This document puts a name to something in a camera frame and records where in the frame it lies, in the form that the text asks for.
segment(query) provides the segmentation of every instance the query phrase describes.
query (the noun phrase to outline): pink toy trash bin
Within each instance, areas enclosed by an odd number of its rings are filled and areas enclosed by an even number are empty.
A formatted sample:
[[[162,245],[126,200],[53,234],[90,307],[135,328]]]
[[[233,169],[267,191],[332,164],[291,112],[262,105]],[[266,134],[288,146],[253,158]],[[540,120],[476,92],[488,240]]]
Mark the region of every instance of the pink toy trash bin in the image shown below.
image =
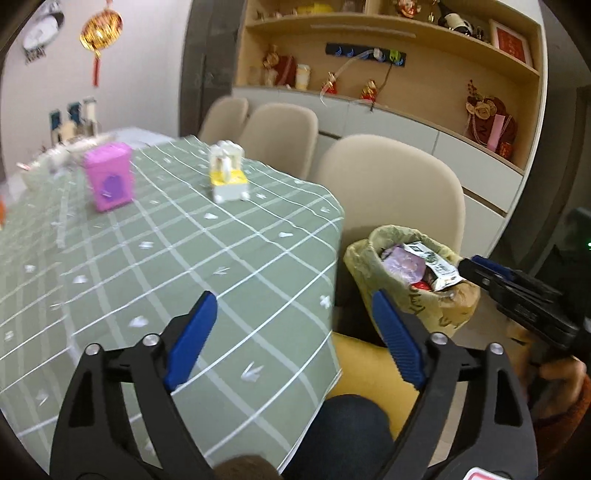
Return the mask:
[[[88,152],[84,158],[86,176],[99,212],[111,210],[134,199],[131,147],[110,143]]]

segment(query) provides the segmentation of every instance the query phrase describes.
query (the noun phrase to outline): white and yellow toy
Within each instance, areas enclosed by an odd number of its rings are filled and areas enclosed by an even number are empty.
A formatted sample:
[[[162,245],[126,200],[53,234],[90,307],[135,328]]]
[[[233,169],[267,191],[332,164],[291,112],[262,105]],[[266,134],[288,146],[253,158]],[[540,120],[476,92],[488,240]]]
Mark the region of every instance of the white and yellow toy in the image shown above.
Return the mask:
[[[209,177],[213,201],[249,200],[248,180],[242,171],[244,149],[230,141],[213,145],[209,153]]]

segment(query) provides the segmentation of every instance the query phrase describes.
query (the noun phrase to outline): pink lid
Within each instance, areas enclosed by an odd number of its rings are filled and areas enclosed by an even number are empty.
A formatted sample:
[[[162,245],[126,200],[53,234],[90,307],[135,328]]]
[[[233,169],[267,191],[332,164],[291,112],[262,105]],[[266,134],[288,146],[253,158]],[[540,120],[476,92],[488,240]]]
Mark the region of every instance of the pink lid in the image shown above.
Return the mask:
[[[131,152],[132,148],[128,144],[108,143],[86,153],[84,156],[84,166],[86,168],[92,168],[113,158],[126,155],[131,156]]]

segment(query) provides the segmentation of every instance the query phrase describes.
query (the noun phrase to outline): picture frame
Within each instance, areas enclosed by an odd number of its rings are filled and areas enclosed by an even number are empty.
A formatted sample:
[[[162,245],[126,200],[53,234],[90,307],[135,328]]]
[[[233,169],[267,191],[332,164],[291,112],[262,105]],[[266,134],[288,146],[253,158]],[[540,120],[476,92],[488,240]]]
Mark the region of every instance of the picture frame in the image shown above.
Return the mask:
[[[508,53],[517,60],[521,60],[526,65],[534,67],[531,58],[530,46],[527,39],[511,30],[509,27],[501,25],[494,20],[490,20],[491,25],[491,43],[495,48]]]

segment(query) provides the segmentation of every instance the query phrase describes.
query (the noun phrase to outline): yellow trash bag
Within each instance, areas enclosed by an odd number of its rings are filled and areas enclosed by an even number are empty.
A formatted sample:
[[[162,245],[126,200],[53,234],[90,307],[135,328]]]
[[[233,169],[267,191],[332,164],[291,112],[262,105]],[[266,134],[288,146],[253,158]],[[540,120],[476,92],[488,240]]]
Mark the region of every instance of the yellow trash bag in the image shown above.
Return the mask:
[[[463,281],[445,291],[433,292],[406,285],[391,275],[382,266],[380,255],[394,244],[412,242],[422,242],[452,265],[457,266],[462,259],[450,248],[418,230],[386,225],[376,228],[368,239],[349,245],[345,252],[345,265],[359,287],[374,327],[376,325],[371,315],[372,296],[383,288],[402,311],[414,313],[429,332],[443,332],[451,337],[474,314],[480,299],[480,288]]]

